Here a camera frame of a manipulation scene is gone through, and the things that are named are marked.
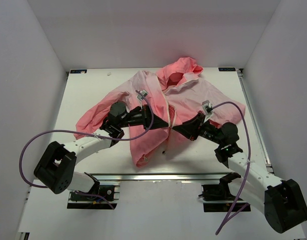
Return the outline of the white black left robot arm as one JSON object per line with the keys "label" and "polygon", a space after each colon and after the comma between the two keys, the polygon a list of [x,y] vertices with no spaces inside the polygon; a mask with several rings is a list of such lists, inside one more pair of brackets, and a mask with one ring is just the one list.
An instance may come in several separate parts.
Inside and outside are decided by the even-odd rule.
{"label": "white black left robot arm", "polygon": [[34,169],[34,176],[54,194],[71,190],[82,193],[89,200],[95,199],[99,195],[99,181],[89,173],[76,172],[76,164],[114,146],[124,136],[123,128],[133,126],[154,130],[166,128],[168,123],[152,113],[148,105],[127,111],[125,103],[116,102],[111,105],[101,127],[91,136],[65,144],[50,143]]}

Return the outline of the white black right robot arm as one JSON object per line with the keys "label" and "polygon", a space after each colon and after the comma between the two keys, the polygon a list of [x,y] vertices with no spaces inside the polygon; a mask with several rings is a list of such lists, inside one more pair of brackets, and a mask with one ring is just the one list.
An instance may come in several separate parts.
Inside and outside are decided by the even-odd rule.
{"label": "white black right robot arm", "polygon": [[231,170],[220,178],[218,192],[203,192],[202,197],[229,200],[237,196],[259,210],[271,228],[280,234],[307,221],[307,205],[299,184],[293,179],[283,180],[249,160],[237,145],[239,136],[235,124],[227,122],[217,128],[204,118],[204,114],[198,113],[173,127],[191,141],[202,137],[218,144],[215,156]]}

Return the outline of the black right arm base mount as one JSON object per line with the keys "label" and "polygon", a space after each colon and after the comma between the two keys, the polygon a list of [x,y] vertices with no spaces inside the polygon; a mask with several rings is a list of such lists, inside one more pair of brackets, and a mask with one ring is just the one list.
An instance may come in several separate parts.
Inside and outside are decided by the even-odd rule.
{"label": "black right arm base mount", "polygon": [[235,196],[230,193],[229,183],[241,178],[238,173],[232,172],[221,177],[217,184],[203,184],[202,192],[198,195],[198,198],[203,201],[203,211],[205,213],[228,212],[235,199]]}

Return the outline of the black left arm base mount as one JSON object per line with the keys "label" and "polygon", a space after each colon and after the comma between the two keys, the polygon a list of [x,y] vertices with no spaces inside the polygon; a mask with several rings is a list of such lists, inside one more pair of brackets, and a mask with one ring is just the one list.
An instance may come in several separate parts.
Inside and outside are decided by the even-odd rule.
{"label": "black left arm base mount", "polygon": [[70,190],[67,209],[76,210],[114,210],[119,200],[118,183],[99,181],[93,175],[86,174],[93,180],[89,192]]}

